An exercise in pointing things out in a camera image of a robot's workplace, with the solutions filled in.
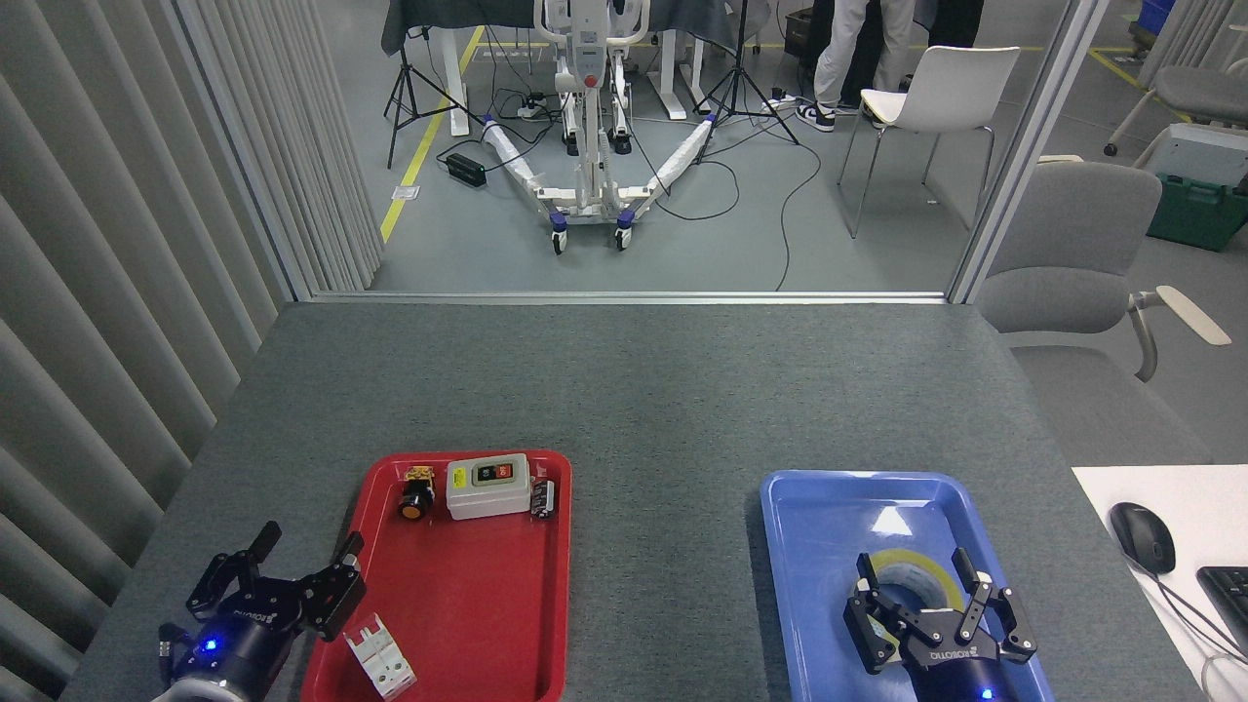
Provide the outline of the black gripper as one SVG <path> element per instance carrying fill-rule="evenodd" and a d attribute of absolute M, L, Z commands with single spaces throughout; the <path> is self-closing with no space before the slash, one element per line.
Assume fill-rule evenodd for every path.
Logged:
<path fill-rule="evenodd" d="M 962 547 L 953 550 L 951 563 L 971 600 L 955 635 L 943 635 L 932 647 L 915 635 L 922 631 L 917 610 L 884 595 L 870 555 L 857 556 L 859 580 L 842 620 L 862 667 L 869 675 L 882 675 L 887 660 L 899 653 L 919 701 L 1018 701 L 1001 658 L 1025 665 L 1035 657 L 1037 645 L 1025 610 L 1015 603 L 1013 590 L 995 586 Z M 998 643 L 978 628 L 983 610 L 993 610 L 1003 626 Z"/>
<path fill-rule="evenodd" d="M 260 565 L 281 537 L 280 525 L 268 521 L 250 547 L 210 560 L 183 605 L 202 621 L 197 635 L 173 622 L 158 627 L 161 700 L 262 700 L 303 623 L 324 643 L 337 640 L 367 591 L 358 560 L 364 538 L 357 530 L 329 565 L 297 581 L 300 597 L 223 598 L 231 585 L 253 590 Z"/>

